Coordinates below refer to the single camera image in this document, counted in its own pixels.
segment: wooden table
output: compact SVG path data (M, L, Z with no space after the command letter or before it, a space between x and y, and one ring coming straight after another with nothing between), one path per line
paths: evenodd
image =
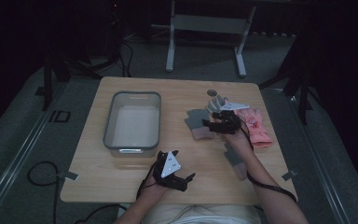
M70 171L77 181L66 180L61 198L65 202L132 203L153 158L115 158L103 145L103 133L117 91L157 91L161 95L161 132L158 150L179 150L176 159L182 169L176 175L185 178L196 173L185 192L169 190L162 203L236 203L257 204L249 180L240 181L226 160L225 141L196 141L184 119L186 111L204 108L211 100L207 90L215 90L230 101L261 108L264 125L273 140L271 147L256 149L255 154L278 184L296 195L291 179L284 181L286 163L269 120L258 87L249 83L190 81L152 78L105 77L101 81L81 134Z

